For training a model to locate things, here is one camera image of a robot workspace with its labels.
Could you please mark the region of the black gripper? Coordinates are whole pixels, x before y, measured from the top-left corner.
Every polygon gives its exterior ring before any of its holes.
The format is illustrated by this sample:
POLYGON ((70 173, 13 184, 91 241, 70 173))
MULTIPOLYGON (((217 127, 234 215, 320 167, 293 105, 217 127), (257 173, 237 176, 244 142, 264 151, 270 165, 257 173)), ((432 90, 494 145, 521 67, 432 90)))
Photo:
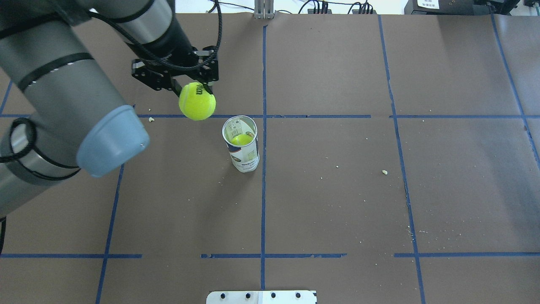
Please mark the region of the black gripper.
MULTIPOLYGON (((185 33, 165 33, 152 42, 152 53, 164 62, 179 67, 193 67, 198 64, 199 58, 194 54, 194 48, 185 33)), ((204 89, 209 94, 213 94, 213 79, 201 79, 198 71, 181 72, 168 68, 156 60, 152 62, 152 70, 158 73, 168 71, 171 75, 186 75, 187 77, 200 81, 204 89)), ((179 97, 182 86, 176 79, 170 79, 170 90, 179 97)))

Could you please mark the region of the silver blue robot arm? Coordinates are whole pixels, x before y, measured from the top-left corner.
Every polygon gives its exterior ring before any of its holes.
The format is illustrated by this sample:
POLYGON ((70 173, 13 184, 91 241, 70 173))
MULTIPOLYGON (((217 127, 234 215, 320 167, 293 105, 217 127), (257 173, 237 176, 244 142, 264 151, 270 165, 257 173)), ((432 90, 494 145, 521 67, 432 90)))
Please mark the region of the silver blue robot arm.
POLYGON ((1 220, 81 169, 101 177, 142 152, 148 136, 73 32, 91 19, 110 25, 137 59, 132 75, 181 94, 187 75, 211 93, 222 38, 192 46, 165 0, 2 0, 1 68, 35 112, 1 139, 1 220))

